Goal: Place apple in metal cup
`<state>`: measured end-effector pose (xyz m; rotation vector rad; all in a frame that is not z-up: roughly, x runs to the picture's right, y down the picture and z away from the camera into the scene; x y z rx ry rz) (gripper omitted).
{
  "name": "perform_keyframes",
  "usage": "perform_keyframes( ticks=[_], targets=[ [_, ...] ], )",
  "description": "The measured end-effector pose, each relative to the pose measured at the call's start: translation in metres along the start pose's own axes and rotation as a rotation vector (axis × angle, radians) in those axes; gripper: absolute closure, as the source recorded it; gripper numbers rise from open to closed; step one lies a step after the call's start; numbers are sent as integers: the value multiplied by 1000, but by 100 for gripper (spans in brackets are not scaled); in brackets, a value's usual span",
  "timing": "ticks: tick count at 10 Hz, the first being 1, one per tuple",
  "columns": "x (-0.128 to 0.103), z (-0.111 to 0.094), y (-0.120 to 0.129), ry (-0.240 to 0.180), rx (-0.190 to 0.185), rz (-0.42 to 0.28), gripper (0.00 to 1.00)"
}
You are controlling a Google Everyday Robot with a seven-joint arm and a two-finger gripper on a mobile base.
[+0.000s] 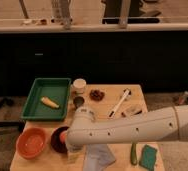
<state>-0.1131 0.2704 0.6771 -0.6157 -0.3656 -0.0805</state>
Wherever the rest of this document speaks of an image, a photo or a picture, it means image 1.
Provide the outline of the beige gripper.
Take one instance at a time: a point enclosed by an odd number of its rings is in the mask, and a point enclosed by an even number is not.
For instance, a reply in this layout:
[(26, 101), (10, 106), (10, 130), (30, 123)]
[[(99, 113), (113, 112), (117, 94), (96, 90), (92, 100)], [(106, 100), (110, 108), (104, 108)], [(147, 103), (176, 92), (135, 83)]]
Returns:
[(68, 147), (68, 162), (74, 164), (83, 158), (83, 147), (82, 146), (69, 146)]

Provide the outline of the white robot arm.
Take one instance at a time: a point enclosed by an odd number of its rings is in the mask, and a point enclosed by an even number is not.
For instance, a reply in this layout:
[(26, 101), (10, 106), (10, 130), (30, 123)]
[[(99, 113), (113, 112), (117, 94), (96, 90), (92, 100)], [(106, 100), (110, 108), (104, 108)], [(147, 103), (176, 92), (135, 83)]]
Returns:
[(90, 144), (159, 141), (188, 142), (188, 105), (106, 121), (96, 121), (94, 111), (82, 106), (75, 111), (65, 139), (69, 152)]

